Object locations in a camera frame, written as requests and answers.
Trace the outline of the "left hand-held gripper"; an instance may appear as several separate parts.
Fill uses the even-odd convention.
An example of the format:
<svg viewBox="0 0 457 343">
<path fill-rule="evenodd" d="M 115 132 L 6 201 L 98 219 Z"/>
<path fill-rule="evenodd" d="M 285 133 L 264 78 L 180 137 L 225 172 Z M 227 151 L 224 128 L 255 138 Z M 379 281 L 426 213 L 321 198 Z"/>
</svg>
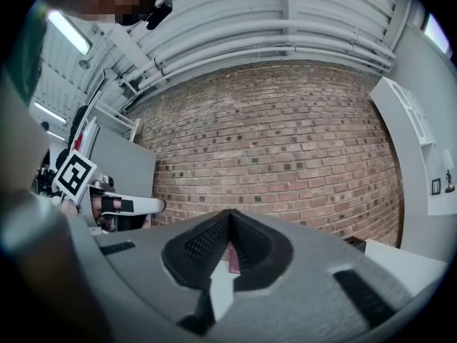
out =
<svg viewBox="0 0 457 343">
<path fill-rule="evenodd" d="M 150 216 L 166 208 L 163 199 L 125 197 L 117 194 L 110 176 L 100 174 L 94 163 L 77 151 L 65 150 L 56 161 L 58 186 L 64 199 L 61 210 L 70 215 L 85 218 L 90 227 L 104 233 L 123 232 L 150 227 Z M 94 221 L 91 213 L 91 197 L 100 195 L 101 223 Z"/>
</svg>

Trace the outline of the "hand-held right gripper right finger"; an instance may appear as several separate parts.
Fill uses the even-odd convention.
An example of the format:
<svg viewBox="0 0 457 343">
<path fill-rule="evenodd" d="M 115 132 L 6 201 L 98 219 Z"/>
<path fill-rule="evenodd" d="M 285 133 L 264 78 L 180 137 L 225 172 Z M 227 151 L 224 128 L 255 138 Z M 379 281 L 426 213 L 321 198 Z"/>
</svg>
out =
<svg viewBox="0 0 457 343">
<path fill-rule="evenodd" d="M 344 240 L 265 215 L 230 213 L 241 273 L 230 342 L 375 342 L 410 292 Z"/>
</svg>

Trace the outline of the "person's left hand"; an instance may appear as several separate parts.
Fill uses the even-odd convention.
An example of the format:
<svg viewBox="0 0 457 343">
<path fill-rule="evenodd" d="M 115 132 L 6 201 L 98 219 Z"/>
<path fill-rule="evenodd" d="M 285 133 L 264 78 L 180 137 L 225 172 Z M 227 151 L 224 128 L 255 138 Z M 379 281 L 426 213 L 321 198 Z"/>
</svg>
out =
<svg viewBox="0 0 457 343">
<path fill-rule="evenodd" d="M 102 197 L 100 195 L 94 195 L 91 197 L 91 213 L 94 221 L 99 224 L 102 220 Z"/>
</svg>

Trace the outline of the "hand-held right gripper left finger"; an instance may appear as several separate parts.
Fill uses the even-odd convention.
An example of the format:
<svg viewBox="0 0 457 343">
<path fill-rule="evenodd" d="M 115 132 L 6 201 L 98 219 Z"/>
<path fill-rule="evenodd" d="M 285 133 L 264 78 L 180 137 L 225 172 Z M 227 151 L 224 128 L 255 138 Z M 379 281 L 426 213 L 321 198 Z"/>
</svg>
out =
<svg viewBox="0 0 457 343">
<path fill-rule="evenodd" d="M 151 229 L 92 235 L 69 220 L 71 240 L 110 342 L 232 342 L 216 317 L 211 275 L 232 228 L 229 210 Z"/>
</svg>

